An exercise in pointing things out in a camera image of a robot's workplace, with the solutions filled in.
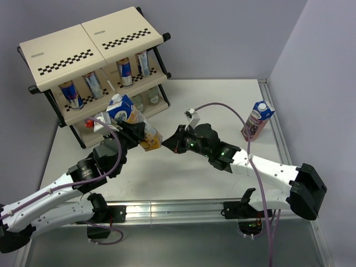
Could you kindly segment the red grape juice carton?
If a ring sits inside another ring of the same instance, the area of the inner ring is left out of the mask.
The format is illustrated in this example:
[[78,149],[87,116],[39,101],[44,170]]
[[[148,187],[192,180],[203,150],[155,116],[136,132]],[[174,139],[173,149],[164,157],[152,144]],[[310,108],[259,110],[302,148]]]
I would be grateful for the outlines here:
[[275,113],[274,107],[265,100],[256,102],[241,133],[246,141],[256,140]]

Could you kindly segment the energy drink can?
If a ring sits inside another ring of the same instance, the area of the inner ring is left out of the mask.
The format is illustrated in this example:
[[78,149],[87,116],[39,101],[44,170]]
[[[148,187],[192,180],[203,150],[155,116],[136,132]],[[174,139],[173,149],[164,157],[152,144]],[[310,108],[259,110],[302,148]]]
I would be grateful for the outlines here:
[[84,106],[83,100],[72,80],[60,84],[59,88],[72,109],[80,110]]
[[83,75],[82,78],[84,79],[86,85],[91,91],[92,96],[95,99],[103,98],[104,91],[95,71]]
[[132,73],[131,73],[131,66],[130,60],[128,57],[123,58],[119,61],[116,61],[116,66],[118,69],[118,73],[120,76],[120,83],[123,87],[132,87],[133,80],[132,80]]
[[143,77],[148,77],[150,75],[150,65],[149,65],[149,58],[147,51],[141,51],[137,54],[135,54],[136,57],[136,62],[137,62],[137,67],[139,70],[139,73]]

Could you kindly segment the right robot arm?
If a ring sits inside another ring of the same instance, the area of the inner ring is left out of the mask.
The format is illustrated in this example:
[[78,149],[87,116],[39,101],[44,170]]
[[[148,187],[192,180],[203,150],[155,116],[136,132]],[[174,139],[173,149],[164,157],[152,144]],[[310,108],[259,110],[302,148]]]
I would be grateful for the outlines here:
[[263,194],[248,189],[247,199],[241,203],[241,212],[254,216],[264,208],[291,210],[299,217],[313,221],[327,192],[327,187],[316,169],[303,163],[300,167],[284,165],[259,156],[249,156],[246,150],[223,142],[208,123],[192,128],[179,125],[176,132],[162,142],[176,154],[191,151],[207,157],[220,171],[261,179],[271,186]]

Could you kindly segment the glass bottle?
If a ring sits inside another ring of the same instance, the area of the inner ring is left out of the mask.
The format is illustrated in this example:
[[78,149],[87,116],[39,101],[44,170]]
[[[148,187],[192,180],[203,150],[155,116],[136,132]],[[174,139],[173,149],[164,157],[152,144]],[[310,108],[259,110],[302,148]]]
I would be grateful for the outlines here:
[[154,86],[147,90],[146,97],[149,105],[155,106],[159,102],[159,87]]
[[144,110],[144,104],[140,94],[132,96],[131,101],[140,112]]

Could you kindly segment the pineapple juice carton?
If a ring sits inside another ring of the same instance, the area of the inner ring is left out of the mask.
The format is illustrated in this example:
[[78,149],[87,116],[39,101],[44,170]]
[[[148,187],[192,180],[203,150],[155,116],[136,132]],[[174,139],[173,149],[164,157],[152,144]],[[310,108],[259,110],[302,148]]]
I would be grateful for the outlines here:
[[140,143],[145,151],[159,149],[162,144],[162,135],[148,122],[127,95],[115,94],[112,96],[106,112],[116,123],[121,121],[130,124],[145,123],[144,141]]

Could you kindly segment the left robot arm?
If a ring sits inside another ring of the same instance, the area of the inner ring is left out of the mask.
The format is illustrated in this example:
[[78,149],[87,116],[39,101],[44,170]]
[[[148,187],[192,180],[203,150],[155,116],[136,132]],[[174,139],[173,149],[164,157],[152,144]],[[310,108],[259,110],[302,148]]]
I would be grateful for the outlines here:
[[93,190],[120,174],[128,150],[145,137],[142,122],[118,126],[107,126],[110,136],[53,183],[22,200],[1,205],[1,253],[16,251],[62,225],[106,220],[107,203]]

